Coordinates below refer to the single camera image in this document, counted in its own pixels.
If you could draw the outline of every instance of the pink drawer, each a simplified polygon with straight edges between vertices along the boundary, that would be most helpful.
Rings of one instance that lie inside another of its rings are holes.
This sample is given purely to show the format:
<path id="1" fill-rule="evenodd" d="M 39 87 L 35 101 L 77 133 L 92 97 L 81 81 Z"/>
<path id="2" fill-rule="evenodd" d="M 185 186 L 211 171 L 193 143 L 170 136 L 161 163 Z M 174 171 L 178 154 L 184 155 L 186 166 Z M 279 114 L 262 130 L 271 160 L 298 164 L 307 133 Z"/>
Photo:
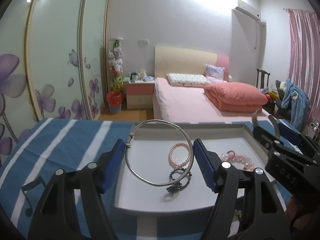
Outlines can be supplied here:
<path id="1" fill-rule="evenodd" d="M 127 84 L 127 95 L 153 95 L 154 84 Z"/>

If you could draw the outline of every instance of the air conditioner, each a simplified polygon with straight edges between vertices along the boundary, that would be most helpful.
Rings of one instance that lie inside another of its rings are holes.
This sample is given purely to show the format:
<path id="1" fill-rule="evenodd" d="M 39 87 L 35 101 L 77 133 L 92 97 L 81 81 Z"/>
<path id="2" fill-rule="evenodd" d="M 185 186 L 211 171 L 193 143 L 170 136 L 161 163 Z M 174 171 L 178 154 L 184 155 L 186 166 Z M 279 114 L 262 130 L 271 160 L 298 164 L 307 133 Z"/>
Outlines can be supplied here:
<path id="1" fill-rule="evenodd" d="M 251 5 L 247 4 L 244 1 L 238 0 L 238 5 L 236 7 L 236 10 L 248 15 L 252 19 L 255 19 L 256 21 L 261 21 L 260 16 L 260 10 L 252 7 Z"/>

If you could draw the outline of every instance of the blue striped tablecloth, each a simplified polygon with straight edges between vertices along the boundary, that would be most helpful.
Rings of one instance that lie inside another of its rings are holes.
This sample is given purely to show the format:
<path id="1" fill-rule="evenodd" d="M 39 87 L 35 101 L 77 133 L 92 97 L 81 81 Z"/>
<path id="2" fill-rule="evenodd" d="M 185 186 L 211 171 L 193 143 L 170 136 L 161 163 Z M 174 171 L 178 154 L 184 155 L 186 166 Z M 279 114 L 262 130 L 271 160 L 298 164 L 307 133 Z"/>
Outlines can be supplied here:
<path id="1" fill-rule="evenodd" d="M 253 128 L 250 122 L 245 123 Z M 120 138 L 127 140 L 132 122 L 85 121 L 47 118 L 32 130 L 32 135 L 19 142 L 10 157 L 0 168 L 0 203 L 12 223 L 27 238 L 31 217 L 26 216 L 29 203 L 21 187 L 38 176 L 47 184 L 55 170 L 66 172 L 80 170 L 89 162 L 97 161 L 100 155 L 110 151 Z M 259 122 L 266 130 L 273 132 L 267 121 Z M 111 224 L 120 240 L 125 239 L 190 239 L 198 240 L 205 228 L 211 210 L 193 214 L 159 216 L 152 214 L 133 215 L 114 208 L 115 187 L 102 195 Z M 44 186 L 38 185 L 26 192 L 33 210 L 43 193 Z M 280 189 L 284 204 L 290 195 Z M 77 214 L 81 232 L 90 237 L 79 191 L 75 191 Z"/>

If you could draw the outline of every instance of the nightstand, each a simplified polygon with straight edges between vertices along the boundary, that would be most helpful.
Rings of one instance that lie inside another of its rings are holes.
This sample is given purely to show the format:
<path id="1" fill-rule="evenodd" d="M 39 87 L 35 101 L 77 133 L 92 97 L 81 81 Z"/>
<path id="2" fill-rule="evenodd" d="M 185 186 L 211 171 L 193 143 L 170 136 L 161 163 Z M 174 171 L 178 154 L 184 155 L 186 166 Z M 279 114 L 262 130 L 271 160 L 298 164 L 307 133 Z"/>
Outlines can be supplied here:
<path id="1" fill-rule="evenodd" d="M 152 109 L 152 97 L 155 82 L 137 81 L 125 85 L 128 109 Z"/>

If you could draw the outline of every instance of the bed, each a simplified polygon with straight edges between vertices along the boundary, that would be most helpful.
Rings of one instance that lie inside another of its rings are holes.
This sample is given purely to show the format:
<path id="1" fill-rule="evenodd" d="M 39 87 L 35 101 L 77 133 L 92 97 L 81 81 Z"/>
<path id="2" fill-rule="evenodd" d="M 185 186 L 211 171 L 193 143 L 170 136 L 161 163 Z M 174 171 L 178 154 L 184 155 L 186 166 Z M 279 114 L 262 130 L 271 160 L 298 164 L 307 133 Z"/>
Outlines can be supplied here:
<path id="1" fill-rule="evenodd" d="M 167 73 L 204 74 L 205 64 L 225 67 L 224 80 L 228 80 L 229 58 L 226 56 L 199 50 L 156 47 L 153 97 L 156 119 L 189 123 L 251 121 L 250 113 L 218 110 L 202 88 L 172 87 L 167 82 Z M 268 120 L 268 115 L 262 110 L 258 120 Z"/>

